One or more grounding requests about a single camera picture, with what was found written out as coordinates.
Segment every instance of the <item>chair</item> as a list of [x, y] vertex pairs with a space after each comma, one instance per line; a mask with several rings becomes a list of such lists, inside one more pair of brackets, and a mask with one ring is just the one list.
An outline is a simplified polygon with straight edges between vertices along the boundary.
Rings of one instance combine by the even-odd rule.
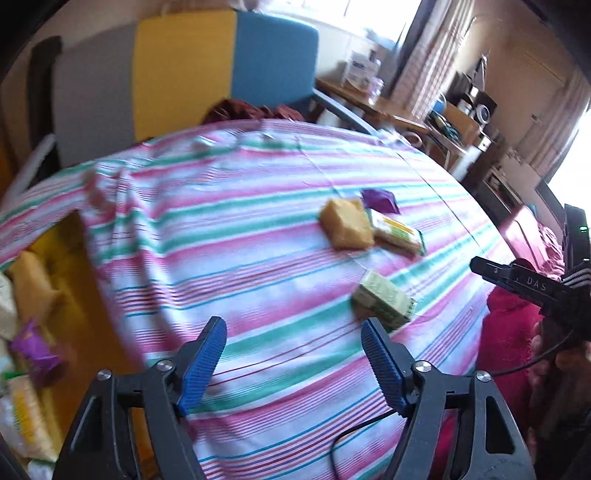
[[286, 104], [305, 118], [313, 101], [376, 134], [315, 90], [318, 42], [311, 25], [231, 9], [150, 18], [64, 51], [48, 38], [35, 46], [28, 76], [30, 137], [54, 133], [57, 142], [43, 176], [198, 125], [223, 98]]

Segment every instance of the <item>striped tablecloth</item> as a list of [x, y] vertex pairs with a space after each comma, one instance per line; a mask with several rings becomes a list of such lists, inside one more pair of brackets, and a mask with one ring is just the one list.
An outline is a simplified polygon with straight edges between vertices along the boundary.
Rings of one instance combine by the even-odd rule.
[[[424, 258], [331, 248], [319, 210], [367, 187], [395, 193]], [[492, 288], [469, 261], [512, 259], [466, 191], [399, 137], [286, 121], [199, 127], [62, 171], [0, 213], [0, 264], [74, 209], [130, 353], [153, 364], [210, 316], [226, 320], [228, 344], [191, 417], [211, 480], [330, 479], [332, 439], [387, 411], [349, 303], [366, 269], [418, 300], [394, 338], [461, 374]], [[341, 478], [379, 476], [401, 428], [393, 416], [342, 441]]]

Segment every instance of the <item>purple wrapper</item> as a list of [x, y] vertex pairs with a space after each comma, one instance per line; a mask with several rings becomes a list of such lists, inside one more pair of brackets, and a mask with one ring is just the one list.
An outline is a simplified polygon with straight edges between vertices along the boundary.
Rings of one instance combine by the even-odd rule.
[[361, 198], [365, 208], [370, 208], [379, 213], [400, 214], [394, 194], [388, 190], [365, 189], [361, 190]]
[[10, 344], [10, 350], [30, 363], [31, 379], [36, 387], [46, 387], [63, 373], [65, 362], [51, 351], [34, 320], [28, 322]]

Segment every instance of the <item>person's hand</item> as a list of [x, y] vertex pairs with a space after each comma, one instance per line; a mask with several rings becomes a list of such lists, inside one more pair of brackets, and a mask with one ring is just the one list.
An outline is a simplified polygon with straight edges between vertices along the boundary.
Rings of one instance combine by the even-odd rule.
[[[531, 340], [532, 358], [541, 355], [542, 337], [541, 322], [534, 325], [534, 337]], [[563, 372], [576, 373], [578, 381], [573, 391], [573, 406], [591, 402], [591, 343], [581, 342], [577, 347], [559, 352], [555, 359], [556, 366]], [[544, 377], [550, 370], [550, 361], [542, 360], [528, 370], [528, 379], [532, 390], [540, 387], [544, 382]], [[530, 451], [532, 460], [535, 462], [537, 450], [535, 431], [530, 428], [527, 435], [527, 447]]]

